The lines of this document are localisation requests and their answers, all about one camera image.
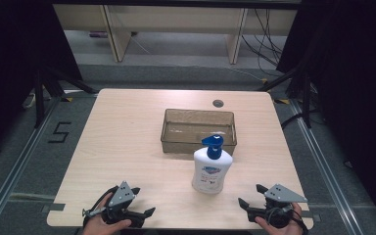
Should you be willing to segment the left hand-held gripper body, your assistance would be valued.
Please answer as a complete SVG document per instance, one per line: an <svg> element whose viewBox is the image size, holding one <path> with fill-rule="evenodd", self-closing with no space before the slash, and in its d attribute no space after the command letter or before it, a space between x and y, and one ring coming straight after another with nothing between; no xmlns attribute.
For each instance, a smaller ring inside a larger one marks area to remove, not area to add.
<svg viewBox="0 0 376 235"><path fill-rule="evenodd" d="M133 217L135 211L128 209L136 197L131 189L126 181L122 181L120 185L108 189L91 209L82 210L83 225L86 225L90 218L99 214L107 224L130 219L132 228L141 228L145 220L135 220Z"/></svg>

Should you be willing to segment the black tripod stand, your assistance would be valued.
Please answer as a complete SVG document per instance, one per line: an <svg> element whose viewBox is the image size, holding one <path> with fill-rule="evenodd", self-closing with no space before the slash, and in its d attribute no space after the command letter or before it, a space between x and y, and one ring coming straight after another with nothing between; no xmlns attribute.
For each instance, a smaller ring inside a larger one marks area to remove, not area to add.
<svg viewBox="0 0 376 235"><path fill-rule="evenodd" d="M62 72L51 68L49 66L40 66L34 75L34 91L35 91L35 107L36 107L36 122L37 128L45 118L44 108L44 90L46 88L51 97L61 98L65 95L65 91L59 83L60 80L66 81L74 87L82 90L88 94L97 94L98 90L85 84L81 77L75 78Z"/></svg>
<svg viewBox="0 0 376 235"><path fill-rule="evenodd" d="M297 66L296 68L291 69L290 71L277 77L271 82L266 82L266 84L263 87L259 88L258 91L267 92L270 89L285 82L288 79L290 79L290 83L286 90L286 95L290 99L295 99L299 95L301 95L303 107L299 113L283 121L281 123L281 127L285 128L293 120L300 118L304 122L307 128L311 128L311 124L310 124L311 110L309 107L310 106L310 77L308 73L304 71L300 66Z"/></svg>

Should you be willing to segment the silver floor rail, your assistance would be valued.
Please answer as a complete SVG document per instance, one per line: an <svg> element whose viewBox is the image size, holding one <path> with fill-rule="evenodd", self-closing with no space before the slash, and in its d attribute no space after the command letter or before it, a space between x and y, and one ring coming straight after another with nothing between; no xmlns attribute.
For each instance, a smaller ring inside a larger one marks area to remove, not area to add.
<svg viewBox="0 0 376 235"><path fill-rule="evenodd" d="M356 215L345 196L332 168L328 164L312 130L306 125L304 119L299 117L297 120L298 126L304 136L306 143L311 151L311 154L320 171L322 179L331 195L331 198L337 208L337 211L344 222L350 235L364 235L362 228L356 218Z"/></svg>
<svg viewBox="0 0 376 235"><path fill-rule="evenodd" d="M5 208L11 193L13 192L15 186L18 184L24 169L26 168L29 160L32 156L33 151L35 150L38 142L45 131L45 128L51 118L51 115L54 113L55 109L61 102L60 98L52 98L48 104L47 111L44 113L44 118L41 123L35 127L29 136L23 150L19 154L15 164L11 168L11 171L8 173L5 181L0 187L0 215Z"/></svg>

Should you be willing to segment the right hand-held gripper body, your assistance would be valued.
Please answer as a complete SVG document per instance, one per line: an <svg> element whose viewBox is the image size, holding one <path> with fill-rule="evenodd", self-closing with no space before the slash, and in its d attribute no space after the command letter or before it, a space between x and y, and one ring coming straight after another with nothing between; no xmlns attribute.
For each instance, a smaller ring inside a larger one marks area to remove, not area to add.
<svg viewBox="0 0 376 235"><path fill-rule="evenodd" d="M306 203L307 198L288 189L281 184L275 184L263 194L265 198L264 209L256 208L258 216L262 217L269 225L284 228L294 218L292 203Z"/></svg>

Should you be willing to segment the person's right hand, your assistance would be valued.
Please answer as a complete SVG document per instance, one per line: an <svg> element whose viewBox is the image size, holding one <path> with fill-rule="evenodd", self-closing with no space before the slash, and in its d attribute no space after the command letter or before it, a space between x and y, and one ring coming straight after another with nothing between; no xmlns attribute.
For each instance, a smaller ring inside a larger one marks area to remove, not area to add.
<svg viewBox="0 0 376 235"><path fill-rule="evenodd" d="M296 220L300 219L302 214L302 208L297 203L292 203L293 209L295 211L294 218ZM269 235L303 235L304 230L299 226L295 220L290 220L289 224L284 228L276 228L269 225L262 217L256 216L255 222L263 228Z"/></svg>

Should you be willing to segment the clear brown plastic box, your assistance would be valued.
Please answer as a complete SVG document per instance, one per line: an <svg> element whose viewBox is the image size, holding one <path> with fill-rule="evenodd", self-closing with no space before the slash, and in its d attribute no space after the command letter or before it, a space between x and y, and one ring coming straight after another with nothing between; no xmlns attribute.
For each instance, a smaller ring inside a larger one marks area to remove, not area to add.
<svg viewBox="0 0 376 235"><path fill-rule="evenodd" d="M202 140L220 135L222 149L232 155L237 146L232 112L166 109L161 141L164 153L193 154L204 147Z"/></svg>

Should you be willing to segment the beige wooden shelf unit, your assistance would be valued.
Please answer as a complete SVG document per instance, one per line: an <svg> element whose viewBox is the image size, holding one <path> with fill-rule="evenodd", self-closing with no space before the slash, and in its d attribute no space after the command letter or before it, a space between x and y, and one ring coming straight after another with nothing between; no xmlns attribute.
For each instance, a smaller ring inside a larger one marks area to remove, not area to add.
<svg viewBox="0 0 376 235"><path fill-rule="evenodd" d="M230 64L235 64L243 35L287 36L297 12L247 8L150 7L56 4L64 30L105 31L113 58L123 60L133 32L223 34Z"/></svg>

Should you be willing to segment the person's left hand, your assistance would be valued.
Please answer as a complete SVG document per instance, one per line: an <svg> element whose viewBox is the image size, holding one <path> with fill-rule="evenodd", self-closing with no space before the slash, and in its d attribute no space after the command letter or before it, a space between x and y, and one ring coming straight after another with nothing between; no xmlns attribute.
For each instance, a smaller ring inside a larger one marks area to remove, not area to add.
<svg viewBox="0 0 376 235"><path fill-rule="evenodd" d="M121 220L113 224L107 224L102 217L97 214L90 218L83 227L81 235L115 235L120 230L131 225L130 219Z"/></svg>

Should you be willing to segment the black curtain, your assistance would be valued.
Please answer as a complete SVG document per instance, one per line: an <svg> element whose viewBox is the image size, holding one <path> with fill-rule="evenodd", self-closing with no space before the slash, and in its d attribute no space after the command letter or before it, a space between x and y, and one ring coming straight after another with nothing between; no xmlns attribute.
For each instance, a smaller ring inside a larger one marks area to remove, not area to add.
<svg viewBox="0 0 376 235"><path fill-rule="evenodd" d="M82 79L53 4L0 0L0 140L38 76L54 96L60 80Z"/></svg>
<svg viewBox="0 0 376 235"><path fill-rule="evenodd" d="M376 0L298 0L278 66L301 68L376 206Z"/></svg>

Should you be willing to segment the grey tape strip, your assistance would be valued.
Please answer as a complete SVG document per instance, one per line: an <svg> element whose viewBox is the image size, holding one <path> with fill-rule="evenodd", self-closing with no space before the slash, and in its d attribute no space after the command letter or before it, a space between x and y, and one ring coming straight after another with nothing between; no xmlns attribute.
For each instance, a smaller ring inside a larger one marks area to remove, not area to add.
<svg viewBox="0 0 376 235"><path fill-rule="evenodd" d="M56 212L62 212L65 208L66 204L51 204L51 205L44 205L42 208L42 212L51 212L51 211L56 211Z"/></svg>
<svg viewBox="0 0 376 235"><path fill-rule="evenodd" d="M321 222L321 216L317 213L313 213L311 211L303 211L302 217L304 218L311 218L313 222Z"/></svg>

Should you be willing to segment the white blue pump soap bottle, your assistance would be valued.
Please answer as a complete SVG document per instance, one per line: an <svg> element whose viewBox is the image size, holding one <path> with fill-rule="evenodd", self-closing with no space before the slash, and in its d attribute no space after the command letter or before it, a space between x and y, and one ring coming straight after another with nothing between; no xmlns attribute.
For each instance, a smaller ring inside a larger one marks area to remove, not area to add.
<svg viewBox="0 0 376 235"><path fill-rule="evenodd" d="M221 135L212 135L202 140L203 148L194 152L195 172L192 186L206 194L218 194L222 191L226 173L233 158L222 149L224 139Z"/></svg>

